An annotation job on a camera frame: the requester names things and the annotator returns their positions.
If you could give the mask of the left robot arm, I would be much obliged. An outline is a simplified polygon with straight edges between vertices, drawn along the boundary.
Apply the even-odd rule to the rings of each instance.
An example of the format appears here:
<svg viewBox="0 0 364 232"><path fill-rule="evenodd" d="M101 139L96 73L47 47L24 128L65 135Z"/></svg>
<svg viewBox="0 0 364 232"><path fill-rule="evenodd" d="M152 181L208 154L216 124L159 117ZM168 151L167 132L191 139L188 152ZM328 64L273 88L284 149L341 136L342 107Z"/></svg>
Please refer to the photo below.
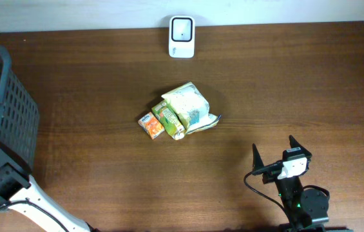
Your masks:
<svg viewBox="0 0 364 232"><path fill-rule="evenodd" d="M87 222L69 214L52 200L32 176L27 187L0 203L0 211L12 209L26 216L45 231L96 231Z"/></svg>

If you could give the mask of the green tea drink carton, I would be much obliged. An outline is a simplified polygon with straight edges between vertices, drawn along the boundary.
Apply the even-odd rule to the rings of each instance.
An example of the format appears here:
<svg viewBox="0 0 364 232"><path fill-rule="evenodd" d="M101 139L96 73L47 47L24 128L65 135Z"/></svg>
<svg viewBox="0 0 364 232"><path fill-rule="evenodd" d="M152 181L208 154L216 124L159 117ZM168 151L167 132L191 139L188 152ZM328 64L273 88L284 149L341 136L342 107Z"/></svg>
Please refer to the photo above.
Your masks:
<svg viewBox="0 0 364 232"><path fill-rule="evenodd" d="M170 137L174 140L180 140L185 137L185 127L165 100L152 107L152 112Z"/></svg>

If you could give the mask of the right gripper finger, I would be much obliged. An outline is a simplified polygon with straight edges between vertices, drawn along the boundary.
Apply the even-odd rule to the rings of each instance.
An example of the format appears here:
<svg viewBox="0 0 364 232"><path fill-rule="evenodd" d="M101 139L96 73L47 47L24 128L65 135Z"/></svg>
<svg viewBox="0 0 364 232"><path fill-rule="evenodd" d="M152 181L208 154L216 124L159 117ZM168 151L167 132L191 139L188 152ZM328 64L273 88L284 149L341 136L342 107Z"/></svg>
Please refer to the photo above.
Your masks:
<svg viewBox="0 0 364 232"><path fill-rule="evenodd" d="M253 175L259 175L261 173L261 169L264 168L264 164L262 158L259 154L259 151L256 147L256 144L252 144L252 152L253 152Z"/></svg>
<svg viewBox="0 0 364 232"><path fill-rule="evenodd" d="M310 159L312 157L312 153L309 152L305 147L303 147L292 135L289 135L289 142L291 148L300 148L303 154Z"/></svg>

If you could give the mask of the orange Kleenex tissue pack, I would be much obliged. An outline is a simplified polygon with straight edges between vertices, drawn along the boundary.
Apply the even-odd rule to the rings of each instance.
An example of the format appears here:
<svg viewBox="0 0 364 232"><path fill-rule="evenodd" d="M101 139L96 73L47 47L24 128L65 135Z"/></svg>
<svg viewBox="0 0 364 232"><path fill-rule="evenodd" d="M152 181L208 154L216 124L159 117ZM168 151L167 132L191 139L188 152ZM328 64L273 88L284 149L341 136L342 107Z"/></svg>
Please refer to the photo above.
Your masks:
<svg viewBox="0 0 364 232"><path fill-rule="evenodd" d="M155 139L165 131L163 125L151 112L139 119L138 124L151 137L151 139Z"/></svg>

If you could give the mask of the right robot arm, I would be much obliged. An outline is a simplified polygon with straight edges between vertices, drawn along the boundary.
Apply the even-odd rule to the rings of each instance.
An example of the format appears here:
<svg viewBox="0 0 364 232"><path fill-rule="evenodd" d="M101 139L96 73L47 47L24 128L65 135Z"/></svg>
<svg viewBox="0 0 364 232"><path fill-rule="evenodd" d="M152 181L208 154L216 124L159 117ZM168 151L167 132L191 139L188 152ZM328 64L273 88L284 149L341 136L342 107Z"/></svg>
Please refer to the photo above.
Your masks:
<svg viewBox="0 0 364 232"><path fill-rule="evenodd" d="M329 221L330 193L324 188L303 186L300 177L309 170L312 153L293 136L289 136L290 148L284 150L282 158L265 165L255 144L253 144L253 169L247 176L261 175L264 184L274 183L280 202L250 187L252 191L280 207L288 219L280 225L282 231L324 231Z"/></svg>

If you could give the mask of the yellow white snack bag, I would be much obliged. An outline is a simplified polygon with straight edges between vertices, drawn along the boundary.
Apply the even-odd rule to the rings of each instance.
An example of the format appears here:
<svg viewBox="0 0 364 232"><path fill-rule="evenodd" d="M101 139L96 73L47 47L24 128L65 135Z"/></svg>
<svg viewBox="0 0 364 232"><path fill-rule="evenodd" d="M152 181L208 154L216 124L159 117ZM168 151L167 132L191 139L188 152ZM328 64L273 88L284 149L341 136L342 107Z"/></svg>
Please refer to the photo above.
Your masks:
<svg viewBox="0 0 364 232"><path fill-rule="evenodd" d="M216 126L221 116L210 113L210 105L192 82L162 95L186 129L186 135Z"/></svg>

